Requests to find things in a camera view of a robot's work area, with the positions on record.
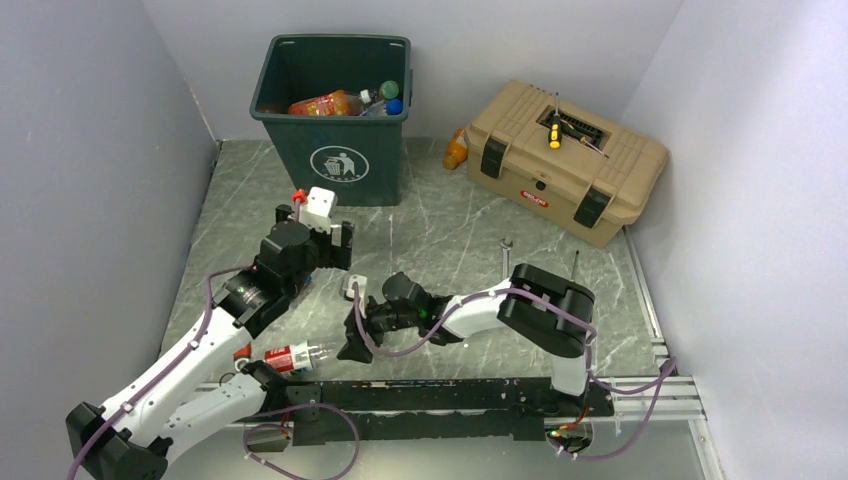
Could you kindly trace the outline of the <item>blue label bottle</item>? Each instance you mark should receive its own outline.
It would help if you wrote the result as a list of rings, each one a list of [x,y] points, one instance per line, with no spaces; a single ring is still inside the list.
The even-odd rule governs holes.
[[[396,116],[401,114],[403,110],[403,101],[398,98],[379,100],[370,105],[363,112],[363,116]]]

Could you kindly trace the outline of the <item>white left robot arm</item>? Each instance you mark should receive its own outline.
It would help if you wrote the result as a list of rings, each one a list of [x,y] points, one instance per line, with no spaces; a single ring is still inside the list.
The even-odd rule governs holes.
[[[206,300],[189,330],[137,379],[99,404],[82,402],[65,419],[73,461],[66,476],[160,479],[187,450],[243,418],[279,417],[298,405],[290,383],[263,360],[248,362],[216,389],[190,395],[225,357],[286,313],[318,269],[352,264],[355,225],[329,210],[282,204],[253,261],[205,279]]]

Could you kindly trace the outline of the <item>white label green cap bottle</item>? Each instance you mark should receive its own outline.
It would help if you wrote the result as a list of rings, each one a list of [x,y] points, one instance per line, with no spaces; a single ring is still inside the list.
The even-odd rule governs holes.
[[[396,99],[401,92],[399,84],[394,80],[384,81],[378,88],[378,99],[389,101]]]

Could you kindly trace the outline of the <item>tall orange drink bottle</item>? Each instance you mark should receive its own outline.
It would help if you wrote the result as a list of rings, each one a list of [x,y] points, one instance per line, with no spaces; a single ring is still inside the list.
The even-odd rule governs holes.
[[[359,92],[336,90],[296,102],[288,107],[287,114],[318,117],[358,116],[377,99],[377,94],[367,89]]]

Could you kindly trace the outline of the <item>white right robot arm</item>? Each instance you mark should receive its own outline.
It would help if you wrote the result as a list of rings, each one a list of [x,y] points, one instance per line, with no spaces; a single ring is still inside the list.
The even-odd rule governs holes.
[[[383,282],[379,302],[367,294],[366,283],[354,274],[342,281],[341,295],[352,306],[337,359],[369,364],[388,353],[384,335],[399,330],[415,329],[422,343],[446,346],[505,327],[549,354],[557,411],[574,415],[588,404],[586,347],[597,335],[588,288],[528,263],[495,286],[465,295],[432,294],[398,272]]]

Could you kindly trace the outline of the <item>clear bottle red cap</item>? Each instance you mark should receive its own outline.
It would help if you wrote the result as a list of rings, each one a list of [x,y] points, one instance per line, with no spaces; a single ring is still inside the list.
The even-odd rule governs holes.
[[[332,348],[327,343],[303,341],[268,349],[263,354],[263,360],[278,373],[289,376],[313,371],[322,361],[330,358],[332,353]]]

